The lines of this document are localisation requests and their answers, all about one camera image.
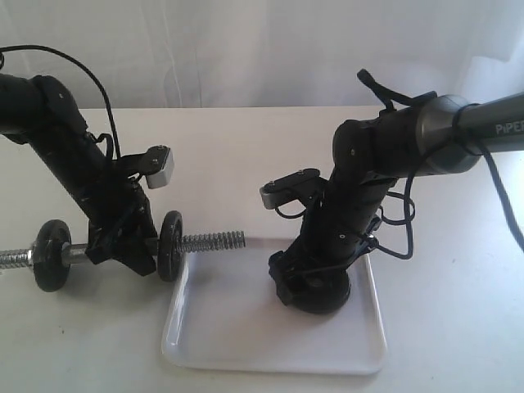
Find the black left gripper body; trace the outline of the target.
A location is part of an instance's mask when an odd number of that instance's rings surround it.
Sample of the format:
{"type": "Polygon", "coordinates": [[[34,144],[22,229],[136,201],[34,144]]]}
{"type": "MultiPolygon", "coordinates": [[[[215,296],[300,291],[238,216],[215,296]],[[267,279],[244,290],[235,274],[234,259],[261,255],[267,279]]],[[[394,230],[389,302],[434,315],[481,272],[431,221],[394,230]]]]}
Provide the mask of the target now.
{"type": "Polygon", "coordinates": [[[89,221],[85,255],[94,264],[115,260],[114,247],[132,241],[145,242],[151,252],[150,242],[157,239],[157,231],[142,187],[119,183],[105,191],[104,197],[103,204],[96,207],[99,216],[89,221]]]}

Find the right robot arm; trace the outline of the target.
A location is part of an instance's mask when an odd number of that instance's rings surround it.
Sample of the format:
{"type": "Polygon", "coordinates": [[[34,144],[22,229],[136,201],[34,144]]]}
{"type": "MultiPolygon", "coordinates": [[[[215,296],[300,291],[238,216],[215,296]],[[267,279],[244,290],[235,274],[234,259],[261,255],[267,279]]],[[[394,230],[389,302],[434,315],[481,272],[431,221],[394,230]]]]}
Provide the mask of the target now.
{"type": "Polygon", "coordinates": [[[496,152],[523,148],[523,96],[484,104],[428,93],[403,109],[388,106],[373,120],[347,120],[332,140],[333,169],[322,178],[302,169],[260,189],[265,208],[300,202],[300,232],[269,258],[279,300],[311,314],[340,309],[350,296],[348,268],[380,248],[375,237],[385,222],[382,202],[403,179],[410,189],[419,176],[461,174],[485,160],[517,242],[517,226],[498,170],[496,152]]]}

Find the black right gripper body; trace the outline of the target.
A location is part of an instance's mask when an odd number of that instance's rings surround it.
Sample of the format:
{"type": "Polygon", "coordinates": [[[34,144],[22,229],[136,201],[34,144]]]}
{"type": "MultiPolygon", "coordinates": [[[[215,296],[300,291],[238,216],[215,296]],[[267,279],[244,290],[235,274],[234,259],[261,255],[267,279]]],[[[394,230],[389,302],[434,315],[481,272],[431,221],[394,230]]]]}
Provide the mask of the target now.
{"type": "Polygon", "coordinates": [[[299,235],[269,257],[278,287],[348,287],[347,269],[371,248],[378,200],[307,200],[299,235]]]}

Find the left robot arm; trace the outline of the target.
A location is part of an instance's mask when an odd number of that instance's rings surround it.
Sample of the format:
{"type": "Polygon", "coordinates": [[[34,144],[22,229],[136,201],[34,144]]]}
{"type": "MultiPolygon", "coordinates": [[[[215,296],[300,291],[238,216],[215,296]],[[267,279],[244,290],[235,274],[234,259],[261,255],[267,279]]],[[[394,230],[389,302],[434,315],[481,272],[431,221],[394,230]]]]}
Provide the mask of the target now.
{"type": "Polygon", "coordinates": [[[51,76],[1,76],[1,133],[29,144],[89,221],[87,257],[147,276],[156,237],[142,188],[97,146],[69,90],[51,76]]]}

